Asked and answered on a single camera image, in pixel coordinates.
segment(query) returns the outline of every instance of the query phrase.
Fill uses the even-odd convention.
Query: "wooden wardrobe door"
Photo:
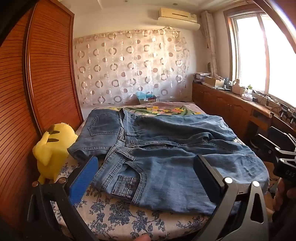
[[[64,122],[82,123],[73,76],[74,14],[55,0],[40,0],[28,36],[27,66],[32,107],[44,133]]]
[[[0,216],[20,228],[29,189],[39,176],[32,148],[39,137],[23,79],[27,12],[0,47]]]

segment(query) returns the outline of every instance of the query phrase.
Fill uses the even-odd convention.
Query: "jeans pocket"
[[[113,195],[132,200],[139,186],[140,179],[119,175],[118,180],[112,190]]]
[[[116,113],[104,113],[97,115],[90,126],[88,127],[89,133],[92,136],[99,134],[119,134],[120,122],[119,114]]]

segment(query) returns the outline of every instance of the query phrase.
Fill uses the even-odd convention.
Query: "air conditioner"
[[[159,9],[157,24],[189,30],[198,30],[200,28],[195,14],[163,7]]]

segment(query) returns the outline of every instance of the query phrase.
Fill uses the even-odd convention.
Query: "ceiling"
[[[59,0],[74,14],[100,11],[108,8],[156,5],[167,8],[175,8],[191,13],[199,13],[203,10],[214,12],[232,3],[244,0]]]

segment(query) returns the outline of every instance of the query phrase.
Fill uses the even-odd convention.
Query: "window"
[[[296,107],[296,54],[275,22],[260,9],[226,16],[232,80]]]

